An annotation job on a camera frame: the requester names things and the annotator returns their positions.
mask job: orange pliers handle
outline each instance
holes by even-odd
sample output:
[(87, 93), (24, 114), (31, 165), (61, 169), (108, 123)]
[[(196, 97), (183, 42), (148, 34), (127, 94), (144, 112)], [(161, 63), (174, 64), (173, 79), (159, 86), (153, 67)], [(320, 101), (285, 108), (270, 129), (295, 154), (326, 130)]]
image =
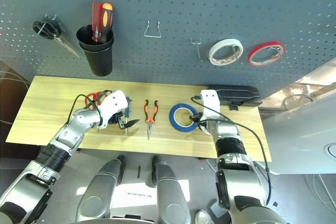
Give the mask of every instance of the orange pliers handle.
[(152, 122), (152, 123), (155, 123), (155, 116), (157, 114), (157, 111), (159, 110), (159, 102), (156, 100), (154, 102), (154, 112), (152, 114), (152, 116), (150, 116), (150, 113), (149, 113), (149, 107), (148, 107), (148, 100), (145, 100), (145, 116), (146, 116), (146, 119), (145, 119), (145, 123), (149, 123), (149, 122)]

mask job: wire cutter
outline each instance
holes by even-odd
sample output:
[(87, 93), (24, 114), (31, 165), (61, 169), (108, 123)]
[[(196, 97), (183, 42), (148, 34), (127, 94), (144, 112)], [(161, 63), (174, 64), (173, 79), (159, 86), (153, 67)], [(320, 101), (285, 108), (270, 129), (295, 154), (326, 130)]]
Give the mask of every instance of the wire cutter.
[(159, 110), (159, 102), (156, 100), (154, 102), (154, 112), (152, 114), (152, 116), (150, 116), (150, 113), (149, 113), (149, 107), (148, 107), (148, 100), (145, 100), (145, 116), (146, 116), (146, 119), (145, 119), (145, 123), (147, 123), (147, 138), (149, 140), (149, 138), (151, 137), (151, 132), (152, 132), (152, 125), (153, 123), (155, 123), (155, 116), (157, 114), (157, 111)]

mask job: gray pegboard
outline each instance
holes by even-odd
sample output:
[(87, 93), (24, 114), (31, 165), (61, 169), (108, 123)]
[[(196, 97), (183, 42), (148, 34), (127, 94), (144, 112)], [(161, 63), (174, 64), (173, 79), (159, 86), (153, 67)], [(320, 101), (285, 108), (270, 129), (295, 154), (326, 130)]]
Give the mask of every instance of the gray pegboard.
[[(114, 6), (113, 71), (94, 76), (84, 54), (79, 60), (55, 41), (31, 30), (44, 14), (57, 14), (68, 39), (90, 23), (91, 2)], [(64, 76), (173, 84), (251, 85), (266, 97), (334, 58), (335, 0), (1, 0), (0, 58), (24, 77)], [(160, 21), (163, 37), (145, 38)], [(190, 38), (202, 39), (198, 60)], [(210, 64), (210, 47), (236, 38), (244, 46), (239, 62)], [(263, 68), (247, 62), (248, 52), (270, 40), (285, 44), (283, 61)]]

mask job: floor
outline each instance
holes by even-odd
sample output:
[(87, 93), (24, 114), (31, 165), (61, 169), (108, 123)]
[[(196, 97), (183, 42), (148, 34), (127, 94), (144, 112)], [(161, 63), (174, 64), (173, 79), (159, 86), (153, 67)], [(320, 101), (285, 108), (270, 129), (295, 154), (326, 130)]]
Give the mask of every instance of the floor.
[[(11, 68), (4, 68), (1, 61), (0, 70), (18, 74)], [(1, 74), (3, 73), (0, 72), (0, 120), (14, 122), (27, 93), (27, 88), (22, 82), (2, 80)], [(3, 74), (3, 77), (18, 79), (12, 74)], [(9, 124), (0, 122), (0, 157), (34, 159), (39, 151), (38, 146), (5, 143), (11, 127)]]
[[(80, 153), (76, 153), (70, 159), (63, 169), (60, 180), (52, 189), (54, 194), (48, 203), (48, 207), (38, 223), (63, 224), (74, 222), (76, 209), (85, 187), (88, 186), (95, 173), (105, 162), (120, 154), (127, 158), (122, 184), (132, 184), (132, 189), (129, 188), (129, 190), (136, 190), (138, 183), (149, 185), (152, 154), (82, 149)], [(209, 206), (216, 200), (216, 188), (214, 172), (208, 164), (194, 157), (162, 155), (162, 159), (169, 163), (180, 180), (188, 181), (190, 194), (188, 206), (192, 219), (198, 209), (206, 209), (211, 213)], [(214, 159), (210, 159), (210, 162), (215, 165)], [(263, 183), (266, 182), (261, 176), (260, 178)], [(330, 193), (336, 198), (336, 188), (332, 188), (336, 184), (336, 175), (324, 175), (323, 178), (327, 186), (333, 189)], [(336, 223), (336, 215), (313, 197), (304, 175), (272, 175), (271, 180), (273, 192), (269, 208), (281, 215), (286, 222), (291, 224)], [(149, 187), (145, 189), (147, 194), (151, 193)], [(318, 190), (321, 192), (322, 198), (327, 199), (322, 188), (320, 187)], [(118, 202), (113, 202), (111, 209), (112, 215), (118, 217), (123, 217), (125, 214), (140, 215), (142, 219), (156, 221), (158, 217), (154, 205), (155, 200), (150, 203), (152, 205), (135, 206), (143, 204), (140, 198), (141, 196), (138, 197), (136, 202), (134, 200), (129, 202), (133, 205), (132, 207), (123, 207), (125, 205), (124, 200), (122, 203), (116, 200)], [(219, 219), (214, 218), (214, 220), (216, 224), (229, 222), (228, 215)]]

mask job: black case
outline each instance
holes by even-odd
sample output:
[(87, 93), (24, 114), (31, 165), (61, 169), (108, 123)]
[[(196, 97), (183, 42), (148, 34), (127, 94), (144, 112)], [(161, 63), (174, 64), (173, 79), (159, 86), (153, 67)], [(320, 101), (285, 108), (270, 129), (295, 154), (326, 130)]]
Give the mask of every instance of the black case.
[(221, 105), (229, 105), (230, 110), (238, 110), (238, 106), (256, 107), (263, 101), (259, 91), (249, 86), (211, 85), (208, 89), (217, 91)]

